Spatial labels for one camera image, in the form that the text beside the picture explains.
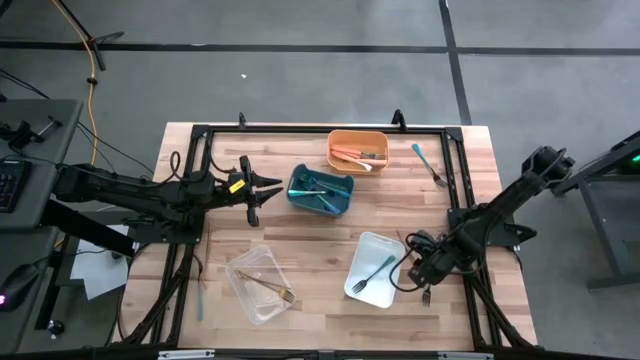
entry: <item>yellow tag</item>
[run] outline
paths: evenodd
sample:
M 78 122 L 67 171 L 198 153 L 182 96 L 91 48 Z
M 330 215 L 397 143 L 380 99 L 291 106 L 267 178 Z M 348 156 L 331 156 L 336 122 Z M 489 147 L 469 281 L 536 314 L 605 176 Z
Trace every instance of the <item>yellow tag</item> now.
M 244 186 L 244 180 L 239 180 L 237 183 L 229 187 L 229 191 L 231 191 L 231 193 L 233 194 L 234 192 L 242 189 L 243 186 Z

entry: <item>blue plastic container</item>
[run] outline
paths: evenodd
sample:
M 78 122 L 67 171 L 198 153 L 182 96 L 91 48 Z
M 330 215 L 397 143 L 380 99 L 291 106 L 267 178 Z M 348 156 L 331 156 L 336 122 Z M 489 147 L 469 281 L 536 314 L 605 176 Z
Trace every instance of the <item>blue plastic container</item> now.
M 331 174 L 325 174 L 318 171 L 309 170 L 307 169 L 306 165 L 300 164 L 296 166 L 295 169 L 293 169 L 293 174 L 291 174 L 291 179 L 289 180 L 289 186 L 287 187 L 287 190 L 307 190 L 304 186 L 306 183 L 300 180 L 300 176 L 302 174 L 309 174 L 321 183 L 325 183 L 333 188 L 337 188 L 339 190 L 347 192 L 349 194 L 349 198 L 345 199 L 344 197 L 338 196 L 336 194 L 332 195 L 330 194 L 330 192 L 328 192 L 326 195 L 321 195 L 325 200 L 329 201 L 333 206 L 337 207 L 340 210 L 339 214 L 334 214 L 329 211 L 326 208 L 325 204 L 315 195 L 290 196 L 289 192 L 287 191 L 287 199 L 289 199 L 289 202 L 293 206 L 306 209 L 317 214 L 333 217 L 342 216 L 342 214 L 344 214 L 349 209 L 349 204 L 351 203 L 351 197 L 353 195 L 353 189 L 355 187 L 355 181 L 351 176 L 339 177 Z M 311 186 L 313 190 L 327 190 L 320 185 Z

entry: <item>desk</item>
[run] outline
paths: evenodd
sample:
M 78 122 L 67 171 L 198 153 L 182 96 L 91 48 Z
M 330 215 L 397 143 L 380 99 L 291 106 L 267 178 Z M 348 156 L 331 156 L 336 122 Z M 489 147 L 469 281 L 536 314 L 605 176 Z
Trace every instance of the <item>desk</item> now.
M 192 124 L 169 123 L 156 166 L 156 181 L 170 174 L 172 151 L 187 153 Z M 463 134 L 477 202 L 501 191 L 489 131 L 464 127 Z M 281 193 L 258 209 L 261 226 L 246 222 L 246 207 L 210 211 L 196 254 L 205 261 L 204 321 L 197 320 L 197 266 L 191 283 L 180 336 L 181 347 L 296 348 L 353 350 L 463 350 L 473 349 L 462 280 L 449 276 L 432 289 L 431 307 L 421 304 L 421 292 L 397 292 L 393 305 L 379 309 L 344 295 L 343 285 L 360 234 L 371 231 L 397 239 L 424 229 L 438 234 L 447 229 L 448 193 L 438 189 L 420 159 L 411 150 L 418 143 L 436 169 L 443 173 L 441 143 L 429 135 L 389 135 L 391 164 L 379 177 L 356 177 L 349 211 L 341 218 L 325 218 L 293 208 Z M 456 149 L 450 146 L 452 156 Z M 216 134 L 216 163 L 238 166 L 249 156 L 262 176 L 283 179 L 305 163 L 331 172 L 326 161 L 326 134 Z M 459 177 L 459 166 L 454 162 Z M 459 197 L 464 195 L 459 189 Z M 254 326 L 229 284 L 224 267 L 250 248 L 268 245 L 297 294 L 286 312 L 262 326 Z M 133 264 L 122 313 L 129 333 L 156 300 L 166 245 L 151 245 Z M 402 267 L 401 285 L 409 280 Z M 488 250 L 488 268 L 498 304 L 522 335 L 535 343 L 522 274 L 513 254 Z M 486 312 L 479 306 L 483 334 L 488 338 Z
M 29 264 L 51 254 L 58 236 L 54 228 L 43 227 L 30 232 L 2 233 L 2 250 L 0 251 L 0 281 L 19 265 Z M 0 312 L 0 324 L 5 329 L 0 338 L 0 354 L 15 352 L 26 330 L 29 316 L 34 307 L 38 289 L 44 280 L 47 263 L 38 264 L 40 276 L 31 286 L 24 302 L 11 312 Z
M 43 137 L 45 141 L 30 143 L 22 152 L 27 156 L 61 163 L 67 154 L 71 138 L 80 118 L 82 103 L 76 100 L 10 100 L 0 103 L 0 122 L 9 124 L 14 130 L 24 120 L 31 130 L 38 132 L 48 123 L 48 116 L 62 123 L 51 128 Z M 0 158 L 15 155 L 8 143 L 0 140 Z M 31 172 L 15 210 L 0 215 L 1 230 L 29 230 L 40 224 L 40 218 L 58 176 L 52 164 L 32 162 Z

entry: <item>gray desk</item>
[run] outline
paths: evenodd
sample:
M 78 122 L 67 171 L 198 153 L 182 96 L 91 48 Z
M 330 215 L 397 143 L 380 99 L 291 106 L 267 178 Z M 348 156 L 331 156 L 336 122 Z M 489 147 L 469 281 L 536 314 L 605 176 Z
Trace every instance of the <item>gray desk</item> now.
M 53 116 L 62 123 L 62 127 L 47 132 L 43 143 L 25 146 L 23 153 L 60 163 L 67 154 L 81 110 L 82 103 L 75 100 L 10 100 L 0 103 L 0 122 L 16 128 L 24 120 L 38 131 L 49 123 L 47 116 Z M 7 142 L 0 140 L 0 158 L 12 154 L 14 152 L 9 149 Z M 14 212 L 0 214 L 0 230 L 28 230 L 36 227 L 51 196 L 56 177 L 55 166 L 33 162 Z
M 18 265 L 29 264 L 49 256 L 57 235 L 58 231 L 51 227 L 0 234 L 0 279 L 4 280 Z M 45 278 L 47 263 L 41 261 L 38 267 L 40 276 L 31 286 L 29 295 L 20 307 L 12 312 L 0 312 L 0 324 L 3 328 L 0 336 L 0 354 L 15 352 L 20 344 L 35 305 L 38 289 Z
M 67 153 L 81 109 L 82 103 L 75 100 L 11 100 L 0 103 L 0 121 L 15 128 L 24 120 L 34 131 L 49 123 L 49 115 L 60 121 L 63 126 L 44 134 L 46 140 L 43 143 L 29 144 L 23 149 L 27 156 L 58 163 Z M 12 154 L 7 142 L 0 140 L 0 158 Z M 0 281 L 18 265 L 32 263 L 51 254 L 58 230 L 36 226 L 51 196 L 56 176 L 55 166 L 34 162 L 15 211 L 0 214 Z M 0 337 L 0 353 L 14 352 L 20 343 L 45 277 L 47 263 L 41 262 L 39 266 L 40 276 L 26 300 L 16 310 L 0 313 L 0 324 L 4 329 Z

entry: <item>black metal frame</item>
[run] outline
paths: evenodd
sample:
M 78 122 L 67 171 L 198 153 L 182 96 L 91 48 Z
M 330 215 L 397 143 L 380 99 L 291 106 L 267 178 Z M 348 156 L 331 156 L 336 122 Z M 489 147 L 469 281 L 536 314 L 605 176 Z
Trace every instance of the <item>black metal frame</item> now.
M 627 244 L 622 239 L 612 238 L 607 234 L 602 223 L 603 218 L 593 202 L 593 192 L 591 190 L 591 183 L 595 181 L 640 181 L 640 176 L 638 175 L 607 175 L 627 163 L 639 151 L 640 136 L 631 136 L 616 145 L 602 159 L 560 183 L 552 190 L 555 196 L 563 196 L 572 189 L 580 189 L 593 225 L 598 233 L 598 239 L 602 244 L 613 272 L 611 277 L 589 281 L 587 283 L 589 290 L 640 283 L 640 271 L 633 265 L 632 255 L 627 248 Z
M 460 200 L 458 199 L 458 193 L 456 188 L 456 179 L 453 171 L 453 160 L 451 156 L 450 145 L 451 142 L 455 144 L 458 154 L 458 161 L 460 162 L 462 186 L 465 192 L 466 203 L 468 207 L 475 204 L 473 195 L 473 186 L 471 184 L 471 176 L 469 173 L 469 167 L 466 159 L 466 152 L 464 148 L 464 139 L 462 136 L 462 129 L 460 127 L 430 127 L 430 126 L 408 126 L 402 112 L 396 110 L 391 125 L 340 125 L 340 124 L 327 124 L 327 126 L 319 125 L 278 125 L 278 124 L 249 124 L 242 113 L 240 113 L 239 121 L 237 124 L 207 124 L 207 125 L 194 125 L 191 130 L 189 150 L 187 153 L 187 160 L 185 164 L 184 175 L 188 176 L 193 171 L 195 164 L 195 155 L 199 141 L 205 138 L 205 148 L 203 150 L 203 157 L 200 163 L 200 169 L 208 169 L 209 161 L 204 154 L 210 154 L 212 150 L 212 144 L 215 134 L 220 133 L 316 133 L 325 134 L 335 129 L 350 129 L 350 130 L 369 130 L 369 131 L 381 131 L 385 134 L 404 134 L 404 135 L 434 135 L 440 138 L 442 155 L 444 158 L 445 171 L 447 182 L 449 183 L 448 192 L 449 199 L 451 201 L 451 208 L 460 208 Z M 160 291 L 161 296 L 167 296 L 168 284 L 172 280 L 173 269 L 175 267 L 176 252 L 179 245 L 169 245 L 169 251 L 167 253 L 167 260 L 165 262 L 164 273 L 162 277 L 162 289 Z M 185 245 L 185 257 L 187 254 L 193 254 L 194 245 Z M 489 275 L 486 269 L 482 269 L 480 272 L 480 283 L 486 290 L 487 294 L 491 296 L 491 285 L 489 281 Z M 472 280 L 465 277 L 464 289 L 467 300 L 467 308 L 469 313 L 469 324 L 471 326 L 471 334 L 475 347 L 486 345 L 486 342 L 482 336 L 480 328 L 480 319 L 478 316 L 477 304 L 475 301 L 474 290 L 472 287 Z M 171 330 L 167 343 L 176 345 L 179 340 L 180 329 L 182 326 L 182 314 L 184 309 L 184 303 L 186 300 L 186 293 L 189 282 L 183 281 L 178 291 L 178 297 L 175 304 L 174 318 L 171 323 Z M 153 324 L 153 330 L 151 335 L 152 343 L 159 343 L 162 326 L 164 321 L 164 315 L 161 314 L 156 322 Z M 501 345 L 501 336 L 493 317 L 489 316 L 489 324 L 491 330 L 491 344 Z

